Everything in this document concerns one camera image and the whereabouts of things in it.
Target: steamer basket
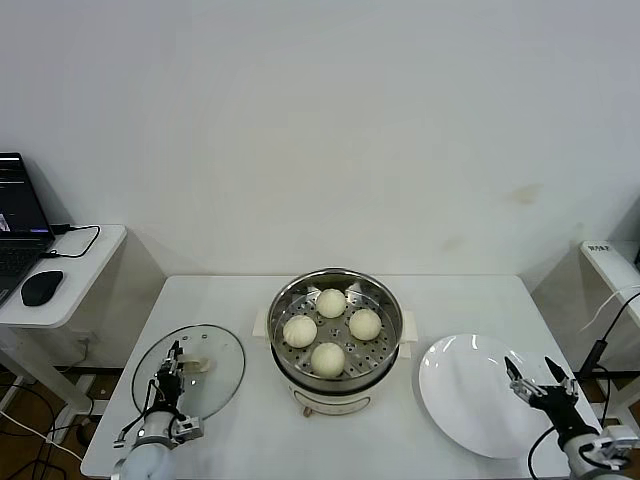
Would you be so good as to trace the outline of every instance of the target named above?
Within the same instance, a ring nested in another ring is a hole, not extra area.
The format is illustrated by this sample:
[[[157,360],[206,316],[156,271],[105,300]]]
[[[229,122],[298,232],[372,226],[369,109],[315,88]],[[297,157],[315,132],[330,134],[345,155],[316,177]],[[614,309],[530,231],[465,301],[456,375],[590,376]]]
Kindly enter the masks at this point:
[[[328,288],[340,290],[347,298],[347,309],[340,317],[325,318],[316,310],[316,299]],[[382,320],[380,335],[367,342],[349,332],[349,319],[361,308],[375,311]],[[294,315],[307,315],[318,327],[314,342],[306,348],[293,348],[284,341],[282,329]],[[276,295],[267,331],[276,363],[295,383],[324,395],[348,395],[373,386],[393,366],[402,336],[402,312],[393,294],[374,278],[329,268],[296,278]],[[320,377],[311,367],[311,353],[325,342],[338,344],[346,356],[344,370],[336,378]]]

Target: white plate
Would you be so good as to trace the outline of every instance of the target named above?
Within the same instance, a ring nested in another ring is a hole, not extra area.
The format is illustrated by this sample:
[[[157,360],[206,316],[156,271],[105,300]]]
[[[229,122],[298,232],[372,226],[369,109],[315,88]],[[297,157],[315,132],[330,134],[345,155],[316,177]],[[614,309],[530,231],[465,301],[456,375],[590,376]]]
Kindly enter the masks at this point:
[[[544,413],[509,388],[507,356],[523,376],[528,365],[502,342],[481,335],[453,335],[435,343],[420,364],[420,392],[433,420],[453,440],[491,458],[525,455],[549,427]]]

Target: laptop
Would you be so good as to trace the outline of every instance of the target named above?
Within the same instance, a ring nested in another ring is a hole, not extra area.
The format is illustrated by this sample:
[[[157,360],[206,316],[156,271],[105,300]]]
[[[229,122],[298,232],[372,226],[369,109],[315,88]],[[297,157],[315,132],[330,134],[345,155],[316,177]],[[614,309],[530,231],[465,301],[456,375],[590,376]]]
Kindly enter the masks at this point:
[[[0,305],[54,235],[19,153],[0,153]]]

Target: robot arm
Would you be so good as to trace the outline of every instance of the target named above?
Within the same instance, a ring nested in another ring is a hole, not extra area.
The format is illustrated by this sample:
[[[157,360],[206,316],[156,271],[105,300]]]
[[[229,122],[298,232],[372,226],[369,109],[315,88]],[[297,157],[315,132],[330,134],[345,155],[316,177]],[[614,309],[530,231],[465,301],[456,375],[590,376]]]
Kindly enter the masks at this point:
[[[575,480],[626,479],[616,472],[630,465],[628,452],[638,445],[638,437],[624,425],[605,428],[602,433],[587,425],[575,408],[578,389],[551,359],[545,361],[558,385],[536,385],[522,377],[505,357],[511,389],[532,408],[547,414],[558,432],[558,446],[567,455],[571,478]]]
[[[155,378],[149,381],[142,413],[122,429],[114,442],[115,448],[124,447],[128,431],[144,418],[133,448],[116,463],[111,480],[173,480],[176,473],[171,450],[203,435],[200,419],[178,410],[178,401],[184,393],[183,365],[178,361],[181,354],[182,348],[176,340]],[[154,399],[147,408],[152,387]]]

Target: laptop screen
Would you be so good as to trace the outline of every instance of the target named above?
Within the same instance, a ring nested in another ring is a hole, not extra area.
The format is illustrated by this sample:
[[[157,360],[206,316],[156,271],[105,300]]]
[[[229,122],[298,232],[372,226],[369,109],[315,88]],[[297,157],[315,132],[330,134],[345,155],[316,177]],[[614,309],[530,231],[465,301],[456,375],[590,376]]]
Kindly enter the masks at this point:
[[[53,237],[22,159],[0,155],[0,238]]]

